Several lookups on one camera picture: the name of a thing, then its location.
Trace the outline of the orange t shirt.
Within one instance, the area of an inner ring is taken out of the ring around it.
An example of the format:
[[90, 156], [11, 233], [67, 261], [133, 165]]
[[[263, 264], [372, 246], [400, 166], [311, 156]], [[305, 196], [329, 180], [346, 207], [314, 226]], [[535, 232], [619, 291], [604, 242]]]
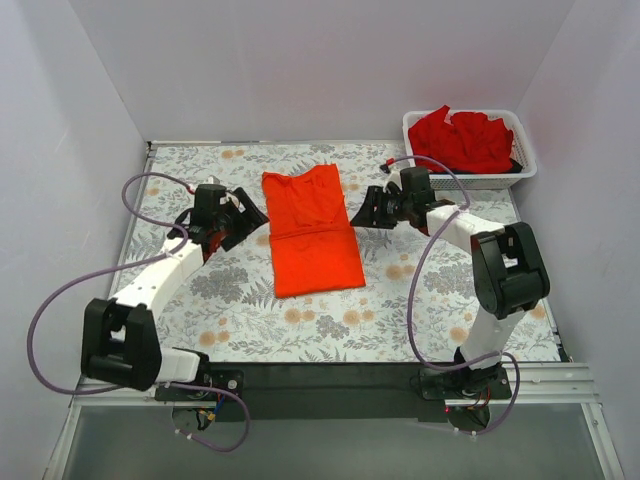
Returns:
[[265, 172], [274, 293], [279, 299], [366, 285], [338, 167], [298, 176]]

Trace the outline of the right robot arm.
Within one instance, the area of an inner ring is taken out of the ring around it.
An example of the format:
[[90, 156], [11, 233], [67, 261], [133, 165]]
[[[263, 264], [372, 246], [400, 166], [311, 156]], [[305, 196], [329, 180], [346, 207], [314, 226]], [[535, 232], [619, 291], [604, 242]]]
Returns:
[[450, 364], [422, 359], [418, 385], [426, 399], [471, 398], [514, 393], [502, 365], [505, 346], [525, 314], [550, 292], [550, 280], [532, 228], [503, 225], [477, 217], [467, 204], [437, 199], [430, 173], [422, 167], [390, 174], [383, 186], [371, 186], [354, 227], [387, 229], [406, 222], [428, 236], [471, 257], [479, 310], [468, 337]]

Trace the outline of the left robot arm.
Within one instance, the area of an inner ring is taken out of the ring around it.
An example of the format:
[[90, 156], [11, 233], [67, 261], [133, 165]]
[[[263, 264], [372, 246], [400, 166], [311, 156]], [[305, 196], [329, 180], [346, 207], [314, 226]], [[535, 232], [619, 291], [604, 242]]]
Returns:
[[145, 391], [156, 384], [192, 383], [208, 357], [160, 344], [156, 320], [179, 288], [209, 258], [229, 251], [268, 222], [242, 188], [201, 184], [193, 206], [170, 226], [160, 259], [108, 299], [84, 312], [81, 372], [120, 387]]

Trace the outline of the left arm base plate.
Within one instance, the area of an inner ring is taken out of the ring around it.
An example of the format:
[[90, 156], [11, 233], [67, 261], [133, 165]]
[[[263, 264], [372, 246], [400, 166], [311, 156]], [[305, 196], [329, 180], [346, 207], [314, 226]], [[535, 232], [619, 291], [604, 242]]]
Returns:
[[208, 369], [197, 374], [196, 379], [189, 382], [191, 386], [197, 386], [197, 390], [176, 388], [171, 386], [158, 386], [154, 399], [166, 402], [196, 402], [214, 401], [218, 398], [216, 392], [203, 390], [203, 387], [216, 388], [231, 392], [237, 396], [242, 394], [245, 375], [238, 369]]

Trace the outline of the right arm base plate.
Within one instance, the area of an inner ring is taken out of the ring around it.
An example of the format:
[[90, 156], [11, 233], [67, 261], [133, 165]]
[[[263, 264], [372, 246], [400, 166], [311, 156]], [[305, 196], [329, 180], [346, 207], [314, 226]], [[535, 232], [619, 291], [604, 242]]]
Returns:
[[471, 400], [486, 395], [490, 400], [512, 397], [508, 376], [501, 364], [486, 369], [465, 368], [451, 372], [424, 368], [419, 371], [418, 389], [427, 400]]

